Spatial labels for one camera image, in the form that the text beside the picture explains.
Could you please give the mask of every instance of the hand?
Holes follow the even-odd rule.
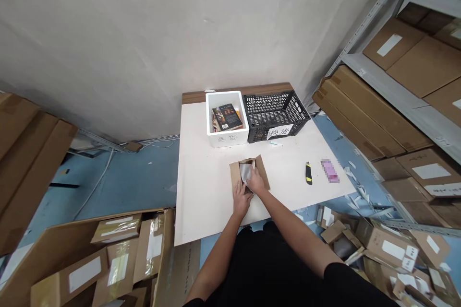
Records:
[[[259,194],[261,191],[264,191],[266,187],[264,187],[263,178],[259,175],[258,168],[250,167],[251,169],[251,179],[248,179],[246,183],[248,187],[256,194]]]
[[[242,185],[242,182],[239,181],[234,186],[233,197],[234,197],[234,215],[245,217],[250,207],[251,199],[253,199],[252,193],[245,194],[246,184]]]

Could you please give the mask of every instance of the person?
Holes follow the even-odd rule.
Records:
[[[269,211],[263,231],[239,233],[252,193],[233,189],[233,214],[216,241],[184,307],[397,306],[336,256],[278,201],[252,169],[248,187]]]

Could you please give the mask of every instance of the shelving unit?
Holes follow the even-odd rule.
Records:
[[[378,0],[365,17],[337,57],[326,77],[336,68],[347,65],[384,99],[400,111],[419,130],[461,165],[461,128],[435,110],[426,101],[408,91],[392,79],[383,69],[362,54],[363,49],[383,27],[389,18],[396,16],[403,4],[412,2],[432,10],[461,18],[461,0]],[[374,170],[368,159],[361,154],[370,170]],[[431,225],[415,224],[414,219],[384,189],[405,222],[382,221],[383,224],[400,229],[426,231],[428,233],[461,237],[461,229],[450,229]]]

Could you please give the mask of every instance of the black plastic crate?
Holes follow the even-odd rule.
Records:
[[[244,95],[243,102],[250,126],[249,143],[266,140],[271,128],[282,125],[293,124],[293,127],[288,134],[270,137],[271,140],[294,136],[310,119],[294,90],[264,96]]]

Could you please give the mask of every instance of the white table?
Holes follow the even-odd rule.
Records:
[[[296,136],[274,140],[280,146],[263,141],[214,149],[206,136],[205,113],[204,102],[182,105],[175,246],[222,232],[233,208],[229,164],[259,154],[271,193],[292,211],[355,192],[313,120]],[[329,183],[322,158],[332,161],[339,183]],[[311,186],[305,178],[307,161]],[[242,225],[269,217],[255,195]]]

